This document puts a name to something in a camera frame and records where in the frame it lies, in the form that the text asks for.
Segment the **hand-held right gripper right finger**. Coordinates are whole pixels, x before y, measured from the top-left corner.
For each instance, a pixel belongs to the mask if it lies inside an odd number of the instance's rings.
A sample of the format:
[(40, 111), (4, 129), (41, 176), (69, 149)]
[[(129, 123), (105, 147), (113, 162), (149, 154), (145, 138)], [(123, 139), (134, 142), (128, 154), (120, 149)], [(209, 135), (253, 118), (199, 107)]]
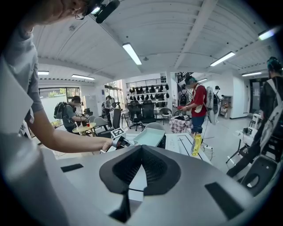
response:
[(180, 166), (179, 181), (166, 194), (145, 196), (131, 226), (218, 226), (251, 207), (241, 184), (206, 161), (153, 147)]

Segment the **row of black caps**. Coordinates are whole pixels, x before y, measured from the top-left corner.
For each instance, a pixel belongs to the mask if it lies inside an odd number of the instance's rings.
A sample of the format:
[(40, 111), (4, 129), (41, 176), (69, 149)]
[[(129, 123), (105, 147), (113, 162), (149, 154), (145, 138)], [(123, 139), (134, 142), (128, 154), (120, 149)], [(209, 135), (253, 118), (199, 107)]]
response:
[(130, 100), (163, 101), (170, 97), (168, 84), (150, 85), (129, 88)]

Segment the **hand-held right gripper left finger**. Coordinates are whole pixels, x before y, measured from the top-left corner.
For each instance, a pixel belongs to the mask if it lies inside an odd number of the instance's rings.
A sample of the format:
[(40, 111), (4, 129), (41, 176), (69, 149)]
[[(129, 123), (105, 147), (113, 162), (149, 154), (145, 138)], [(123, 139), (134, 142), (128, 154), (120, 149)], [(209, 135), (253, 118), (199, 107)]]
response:
[(139, 226), (126, 195), (107, 213), (82, 194), (54, 155), (28, 139), (4, 137), (4, 182), (21, 207), (41, 226)]

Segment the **light blue rectangular pan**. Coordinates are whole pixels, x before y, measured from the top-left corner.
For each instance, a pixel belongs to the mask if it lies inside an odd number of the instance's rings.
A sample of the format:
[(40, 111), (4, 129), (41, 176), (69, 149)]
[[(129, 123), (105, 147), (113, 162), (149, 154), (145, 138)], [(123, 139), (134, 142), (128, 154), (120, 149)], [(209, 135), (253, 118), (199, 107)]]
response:
[(157, 147), (165, 135), (165, 131), (153, 128), (145, 128), (135, 138), (134, 144)]

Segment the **person's left forearm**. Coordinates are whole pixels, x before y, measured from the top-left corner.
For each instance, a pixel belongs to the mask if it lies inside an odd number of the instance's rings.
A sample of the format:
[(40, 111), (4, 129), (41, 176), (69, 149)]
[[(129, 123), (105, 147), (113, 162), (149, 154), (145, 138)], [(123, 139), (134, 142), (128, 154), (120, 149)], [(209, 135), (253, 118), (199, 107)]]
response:
[(87, 137), (54, 129), (48, 120), (42, 104), (33, 104), (31, 112), (34, 122), (26, 119), (28, 127), (47, 148), (63, 153), (94, 152), (102, 150), (103, 137)]

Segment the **small white side table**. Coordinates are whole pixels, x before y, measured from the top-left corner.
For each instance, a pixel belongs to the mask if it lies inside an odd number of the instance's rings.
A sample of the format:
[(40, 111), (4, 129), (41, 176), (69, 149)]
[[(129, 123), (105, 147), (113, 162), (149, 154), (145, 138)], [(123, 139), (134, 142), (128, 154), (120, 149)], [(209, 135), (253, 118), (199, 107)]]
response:
[(242, 130), (236, 130), (233, 135), (239, 139), (238, 142), (238, 146), (237, 146), (237, 150), (234, 154), (232, 154), (231, 156), (228, 156), (228, 160), (226, 161), (226, 164), (231, 161), (233, 164), (234, 161), (232, 160), (232, 158), (235, 155), (242, 155), (244, 152), (242, 151), (242, 149), (244, 149), (245, 151), (248, 149), (248, 147), (250, 147), (254, 141), (254, 137), (255, 134), (257, 133), (257, 129), (252, 128), (252, 127), (247, 127), (247, 128), (243, 128)]

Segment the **person's grey t-shirt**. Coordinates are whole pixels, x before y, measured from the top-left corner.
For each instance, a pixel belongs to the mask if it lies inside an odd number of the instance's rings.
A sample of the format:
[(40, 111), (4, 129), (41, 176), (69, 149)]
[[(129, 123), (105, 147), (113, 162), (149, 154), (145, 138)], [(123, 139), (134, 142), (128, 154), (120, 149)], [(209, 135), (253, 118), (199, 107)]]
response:
[(38, 53), (32, 31), (17, 26), (0, 54), (0, 133), (20, 132), (43, 109), (38, 87)]

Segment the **yellow oil bottle black cap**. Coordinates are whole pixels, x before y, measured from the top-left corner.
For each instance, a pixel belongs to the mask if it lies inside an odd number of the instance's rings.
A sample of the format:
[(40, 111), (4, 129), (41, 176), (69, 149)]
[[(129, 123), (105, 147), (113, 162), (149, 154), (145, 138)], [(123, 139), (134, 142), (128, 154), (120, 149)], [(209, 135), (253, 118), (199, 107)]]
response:
[(197, 156), (202, 144), (202, 137), (200, 134), (196, 134), (193, 139), (193, 144), (191, 148), (191, 154)]

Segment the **round wooden table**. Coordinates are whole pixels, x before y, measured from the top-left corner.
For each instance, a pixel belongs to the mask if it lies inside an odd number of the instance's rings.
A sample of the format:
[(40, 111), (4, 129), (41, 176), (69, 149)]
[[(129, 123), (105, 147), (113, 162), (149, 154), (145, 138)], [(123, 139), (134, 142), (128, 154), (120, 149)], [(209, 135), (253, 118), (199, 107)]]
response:
[(74, 128), (72, 130), (72, 132), (73, 133), (83, 133), (83, 135), (86, 136), (86, 131), (90, 130), (91, 133), (92, 133), (92, 136), (95, 136), (95, 130), (94, 130), (95, 126), (96, 126), (96, 123), (94, 123), (94, 122), (90, 123), (90, 127), (87, 127), (87, 125), (85, 125), (85, 126), (80, 125), (80, 126)]

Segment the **person's left hand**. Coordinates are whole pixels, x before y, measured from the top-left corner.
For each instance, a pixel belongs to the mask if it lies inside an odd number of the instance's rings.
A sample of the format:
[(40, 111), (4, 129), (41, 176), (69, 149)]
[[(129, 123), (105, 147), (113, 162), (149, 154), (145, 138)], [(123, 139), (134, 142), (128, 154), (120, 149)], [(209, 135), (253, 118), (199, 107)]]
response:
[(112, 146), (112, 143), (113, 139), (106, 138), (103, 142), (102, 150), (106, 152)]

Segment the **person's glasses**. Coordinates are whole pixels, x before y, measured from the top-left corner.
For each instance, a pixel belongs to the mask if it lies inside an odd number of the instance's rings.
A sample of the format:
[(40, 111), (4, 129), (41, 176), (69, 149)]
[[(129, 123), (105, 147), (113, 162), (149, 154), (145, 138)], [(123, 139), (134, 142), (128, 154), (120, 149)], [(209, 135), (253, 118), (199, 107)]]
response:
[(88, 5), (84, 5), (83, 7), (81, 7), (76, 11), (75, 19), (83, 20), (87, 14), (88, 14)]

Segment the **table with checkered cloth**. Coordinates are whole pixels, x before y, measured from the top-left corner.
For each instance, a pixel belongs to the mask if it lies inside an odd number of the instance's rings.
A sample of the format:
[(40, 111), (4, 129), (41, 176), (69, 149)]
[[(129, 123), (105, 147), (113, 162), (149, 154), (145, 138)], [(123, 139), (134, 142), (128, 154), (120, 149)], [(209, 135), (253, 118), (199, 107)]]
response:
[(169, 127), (172, 133), (191, 133), (192, 122), (191, 120), (185, 121), (172, 117), (169, 121)]

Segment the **grey chair with black legs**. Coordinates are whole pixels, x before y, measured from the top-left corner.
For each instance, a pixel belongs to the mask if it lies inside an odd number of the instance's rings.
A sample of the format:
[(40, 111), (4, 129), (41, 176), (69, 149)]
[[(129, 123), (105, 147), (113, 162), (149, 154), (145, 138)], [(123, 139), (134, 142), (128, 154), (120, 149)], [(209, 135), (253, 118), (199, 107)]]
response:
[(164, 124), (166, 119), (169, 122), (170, 119), (172, 118), (172, 110), (170, 110), (169, 108), (161, 108), (160, 114), (161, 114), (161, 118), (163, 120), (163, 124)]

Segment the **black office chair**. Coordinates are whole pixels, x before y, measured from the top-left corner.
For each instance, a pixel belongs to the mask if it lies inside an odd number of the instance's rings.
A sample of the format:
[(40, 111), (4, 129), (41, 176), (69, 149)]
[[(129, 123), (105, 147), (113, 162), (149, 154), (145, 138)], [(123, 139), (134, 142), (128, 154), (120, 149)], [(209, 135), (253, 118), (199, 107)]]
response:
[(128, 105), (128, 111), (129, 111), (129, 120), (133, 123), (131, 126), (128, 126), (129, 129), (136, 126), (135, 131), (137, 131), (138, 126), (141, 126), (142, 130), (145, 128), (145, 126), (142, 123), (142, 106), (139, 104), (138, 101), (131, 101)]
[(114, 107), (112, 107), (113, 112), (113, 120), (112, 120), (112, 126), (114, 129), (120, 128), (120, 119), (121, 119), (121, 106), (120, 102), (114, 102)]
[(142, 105), (142, 127), (145, 128), (145, 124), (156, 122), (154, 114), (154, 104), (151, 100), (145, 100)]

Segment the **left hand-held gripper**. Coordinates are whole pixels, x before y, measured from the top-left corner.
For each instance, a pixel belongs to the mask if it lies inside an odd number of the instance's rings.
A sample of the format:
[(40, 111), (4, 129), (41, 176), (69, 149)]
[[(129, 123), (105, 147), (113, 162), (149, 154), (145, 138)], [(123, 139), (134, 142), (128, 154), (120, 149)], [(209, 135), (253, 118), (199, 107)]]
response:
[(126, 138), (126, 132), (122, 128), (118, 128), (111, 131), (111, 136), (112, 146), (106, 152), (111, 152), (125, 147), (133, 146), (133, 143), (131, 143)]

